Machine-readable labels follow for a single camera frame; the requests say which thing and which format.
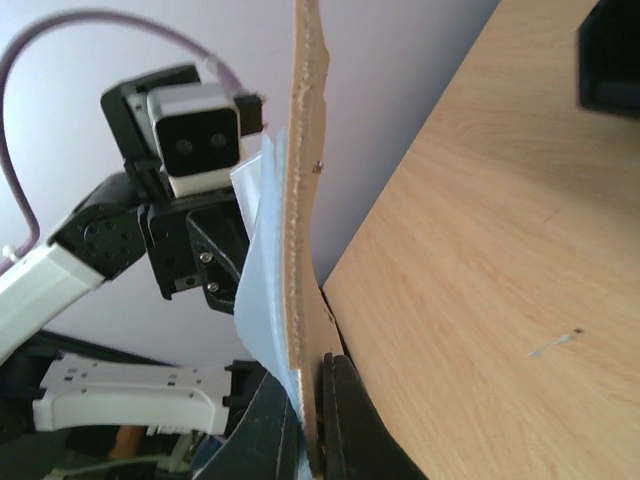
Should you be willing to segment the blue cards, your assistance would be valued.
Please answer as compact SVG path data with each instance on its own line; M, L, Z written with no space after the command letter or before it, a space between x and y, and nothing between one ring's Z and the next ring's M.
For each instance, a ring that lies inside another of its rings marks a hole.
M234 304L234 323L251 356L284 388L298 418L299 370L285 333L282 246L287 133L263 135L260 150L234 167L231 181L249 238Z

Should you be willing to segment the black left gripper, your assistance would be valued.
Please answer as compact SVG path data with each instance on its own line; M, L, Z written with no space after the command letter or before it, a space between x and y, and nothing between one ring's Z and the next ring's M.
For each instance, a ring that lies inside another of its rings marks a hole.
M138 222L164 299L199 288L212 310L234 313L249 240L232 188L141 207Z

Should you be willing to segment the black storage bin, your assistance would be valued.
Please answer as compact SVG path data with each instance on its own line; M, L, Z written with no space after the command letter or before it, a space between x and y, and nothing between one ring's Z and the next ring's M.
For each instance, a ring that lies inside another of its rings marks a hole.
M639 118L639 1L597 2L577 31L578 102Z

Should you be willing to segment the beige leather card holder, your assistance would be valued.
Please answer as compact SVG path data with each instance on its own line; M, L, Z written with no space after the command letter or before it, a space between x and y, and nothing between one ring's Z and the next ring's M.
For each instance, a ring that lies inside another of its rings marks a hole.
M314 479L323 477L315 389L323 357L342 350L333 317L316 281L311 220L322 171L326 128L324 90L329 67L320 3L294 3L294 60L283 197L282 299L288 366L297 374L296 407Z

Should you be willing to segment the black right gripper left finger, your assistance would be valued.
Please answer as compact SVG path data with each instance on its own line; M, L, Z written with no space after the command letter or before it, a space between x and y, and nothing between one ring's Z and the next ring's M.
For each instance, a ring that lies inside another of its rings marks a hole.
M277 379L266 374L234 433L195 476L201 480L313 477L297 414Z

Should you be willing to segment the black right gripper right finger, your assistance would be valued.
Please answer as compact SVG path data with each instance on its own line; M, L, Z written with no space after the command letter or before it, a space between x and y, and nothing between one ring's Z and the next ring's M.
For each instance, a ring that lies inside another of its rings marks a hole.
M353 363L345 355L324 356L322 417L326 479L426 477L386 428Z

